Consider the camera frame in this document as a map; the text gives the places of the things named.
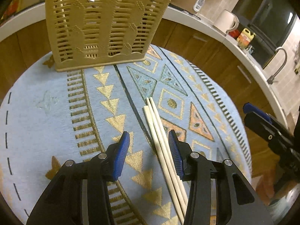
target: bottle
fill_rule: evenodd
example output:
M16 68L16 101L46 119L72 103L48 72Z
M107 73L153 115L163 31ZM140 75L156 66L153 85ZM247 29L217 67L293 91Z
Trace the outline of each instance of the bottle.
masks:
M238 47L241 48L242 50L244 50L249 45L249 43L252 41L254 36L256 36L255 33L253 33L251 35L251 32L247 28L244 28L242 33L236 39L236 41L238 42Z

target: round table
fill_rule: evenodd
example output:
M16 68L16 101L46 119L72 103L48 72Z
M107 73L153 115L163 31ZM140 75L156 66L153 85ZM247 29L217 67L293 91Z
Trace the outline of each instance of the round table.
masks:
M166 132L174 129L210 160L232 159L251 181L245 129L224 90L172 52L150 46L146 56L57 73L50 52L7 93L0 108L0 191L23 223L66 160L88 161L128 131L122 175L109 186L116 222L179 224L143 113L149 97Z

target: white countertop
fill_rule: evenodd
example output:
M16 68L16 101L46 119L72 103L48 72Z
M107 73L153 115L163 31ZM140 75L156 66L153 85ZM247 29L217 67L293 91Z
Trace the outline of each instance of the white countertop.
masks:
M20 29L44 19L46 19L44 3L21 12L0 27L0 42ZM194 16L187 15L186 13L178 11L174 8L168 7L163 15L163 19L171 20L188 26L223 43L241 61L241 63L253 76L268 99L276 118L287 127L287 120L282 107L274 91L272 90L272 87L267 83L267 79L263 74L262 68L253 57L246 55L241 51L240 48L237 47L237 42L232 37L229 35L225 36L221 32L217 31L211 26L211 24L204 22L205 19L199 20Z

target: electric kettle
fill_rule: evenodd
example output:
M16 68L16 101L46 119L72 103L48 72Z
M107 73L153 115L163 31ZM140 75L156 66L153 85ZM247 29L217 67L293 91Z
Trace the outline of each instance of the electric kettle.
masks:
M227 34L228 32L234 31L238 28L239 18L233 13L223 10L214 22L213 26L224 34Z

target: white chopstick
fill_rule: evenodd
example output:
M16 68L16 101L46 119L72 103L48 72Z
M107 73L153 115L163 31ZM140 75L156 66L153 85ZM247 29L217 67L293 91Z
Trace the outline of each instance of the white chopstick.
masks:
M147 122L149 124L149 128L150 128L150 131L151 131L153 142L154 142L155 148L157 150L158 159L159 159L159 162L160 162L161 167L163 169L163 174L164 174L164 176L166 178L167 185L169 187L169 190L170 190L170 193L171 193L171 197L172 197L172 200L173 200L176 212L178 214L178 217L179 217L181 223L183 224L184 223L184 216L183 216L182 210L180 208L178 197L176 195L176 191L175 191L175 188L173 186L172 179L171 179L171 176L169 174L166 161L164 159L161 147L159 145L159 141L158 141L155 129L154 129L153 120L152 120L152 117L151 117L151 113L150 113L149 107L148 106L144 106L143 109L144 109L144 112L145 112L145 116L146 116Z
M163 140L163 137L162 137L162 133L161 133L160 128L158 126L157 120L155 118L155 114L154 114L154 111L152 109L151 103L150 103L150 101L149 101L148 98L146 98L146 101L147 101L147 104L148 104L148 107L149 107L149 110L150 110L150 113L151 113L152 121L154 123L154 128L155 128L155 131L156 131L156 134L157 134L157 137L158 137L158 141L159 141L162 153L163 153L163 157L164 157L164 159L166 161L166 164L167 164L170 176L172 178L172 182L173 182L173 185L174 185L177 197L179 199L179 203L180 203L183 215L185 216L187 205L186 205L186 203L185 203L185 201L183 199L182 192L180 190L179 183L178 183L178 180L176 178L177 177L176 171L174 171L174 169L172 167L173 159L170 160L170 157L168 155L168 151L167 151L166 145L164 143L164 140Z
M164 127L163 127L163 124L161 122L161 118L158 114L158 111L157 111L157 108L156 108L156 105L152 99L152 97L150 97L150 102L151 102L151 105L152 105L152 108L153 108L153 111L154 111L154 115L155 115L155 118L157 120L157 123L158 123L158 127L160 129L160 132L162 133L162 136L163 136L163 141L164 141L164 144L166 146L166 149L167 149L167 153L168 153L168 156L169 156L169 159L171 160L171 164L172 164L172 167L173 167L173 170L174 172L176 173L176 170L175 170L175 166L174 166L174 162L173 162L173 158L172 158L172 154L171 154L171 150L170 150L170 147L169 147L169 142L168 142L168 138L166 136L166 132L164 130ZM183 196L183 200L184 200L184 203L185 205L187 206L188 205L188 196L187 196L187 193L185 191L185 187L183 186L183 182L180 180L179 176L176 175L176 179L177 179L177 182L179 184L179 188L181 190L181 193L182 193L182 196Z

